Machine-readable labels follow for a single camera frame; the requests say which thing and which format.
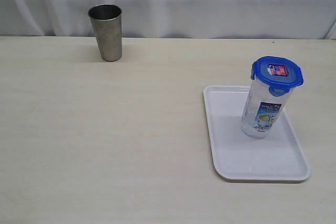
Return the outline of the clear plastic jar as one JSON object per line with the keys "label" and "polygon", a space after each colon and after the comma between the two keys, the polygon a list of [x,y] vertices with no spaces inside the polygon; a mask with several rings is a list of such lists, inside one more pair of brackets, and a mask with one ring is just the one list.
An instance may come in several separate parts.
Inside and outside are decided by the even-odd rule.
{"label": "clear plastic jar", "polygon": [[265,138],[293,93],[271,86],[255,78],[250,86],[242,114],[242,131],[254,138]]}

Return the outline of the stainless steel cup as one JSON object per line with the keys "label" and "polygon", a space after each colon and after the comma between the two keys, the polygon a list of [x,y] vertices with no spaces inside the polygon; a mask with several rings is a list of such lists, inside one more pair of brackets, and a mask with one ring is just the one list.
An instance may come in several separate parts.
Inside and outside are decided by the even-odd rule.
{"label": "stainless steel cup", "polygon": [[100,4],[88,10],[101,58],[114,62],[122,57],[122,10],[117,5]]}

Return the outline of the blue plastic lid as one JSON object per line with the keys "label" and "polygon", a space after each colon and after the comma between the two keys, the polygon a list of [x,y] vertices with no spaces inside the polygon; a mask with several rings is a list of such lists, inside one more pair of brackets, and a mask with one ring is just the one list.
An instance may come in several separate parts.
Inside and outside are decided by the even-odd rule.
{"label": "blue plastic lid", "polygon": [[252,65],[251,79],[256,78],[268,86],[268,92],[274,97],[283,96],[303,84],[300,67],[282,57],[264,56],[256,60]]}

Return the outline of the white backdrop curtain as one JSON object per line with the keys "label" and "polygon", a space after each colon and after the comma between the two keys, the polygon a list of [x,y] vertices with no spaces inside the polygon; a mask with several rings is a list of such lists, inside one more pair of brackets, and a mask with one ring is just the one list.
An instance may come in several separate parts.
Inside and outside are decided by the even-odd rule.
{"label": "white backdrop curtain", "polygon": [[91,36],[98,4],[126,37],[335,39],[335,0],[1,0],[1,34]]}

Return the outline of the white plastic tray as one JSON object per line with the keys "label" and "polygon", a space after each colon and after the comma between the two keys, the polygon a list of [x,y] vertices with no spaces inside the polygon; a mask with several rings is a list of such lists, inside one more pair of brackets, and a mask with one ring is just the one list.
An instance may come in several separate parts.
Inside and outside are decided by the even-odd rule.
{"label": "white plastic tray", "polygon": [[213,165],[226,180],[257,183],[300,183],[311,169],[283,110],[266,138],[253,138],[241,129],[248,86],[211,85],[204,104]]}

